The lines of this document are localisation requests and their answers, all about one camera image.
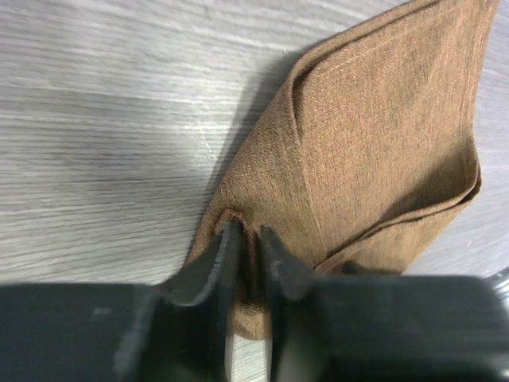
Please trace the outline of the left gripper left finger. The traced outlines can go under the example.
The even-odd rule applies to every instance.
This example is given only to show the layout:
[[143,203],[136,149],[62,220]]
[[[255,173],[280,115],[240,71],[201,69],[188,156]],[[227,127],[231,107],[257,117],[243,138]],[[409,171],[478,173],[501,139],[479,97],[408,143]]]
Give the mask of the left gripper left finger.
[[163,283],[1,288],[4,381],[229,381],[240,224]]

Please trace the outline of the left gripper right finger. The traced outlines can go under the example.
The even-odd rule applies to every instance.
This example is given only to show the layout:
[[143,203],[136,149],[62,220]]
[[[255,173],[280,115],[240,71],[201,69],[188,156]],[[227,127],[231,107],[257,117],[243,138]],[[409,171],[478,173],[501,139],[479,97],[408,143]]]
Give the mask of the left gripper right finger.
[[271,381],[505,381],[508,312],[469,276],[325,276],[263,228]]

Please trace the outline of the brown cloth napkin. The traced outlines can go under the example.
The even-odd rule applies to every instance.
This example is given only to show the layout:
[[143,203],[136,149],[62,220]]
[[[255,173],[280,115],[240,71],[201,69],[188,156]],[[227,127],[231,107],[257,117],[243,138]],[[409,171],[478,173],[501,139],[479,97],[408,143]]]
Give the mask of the brown cloth napkin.
[[324,41],[291,69],[203,215],[201,255],[240,221],[235,332],[262,340],[258,237],[272,228],[326,275],[401,274],[481,186],[476,92],[495,1],[411,1]]

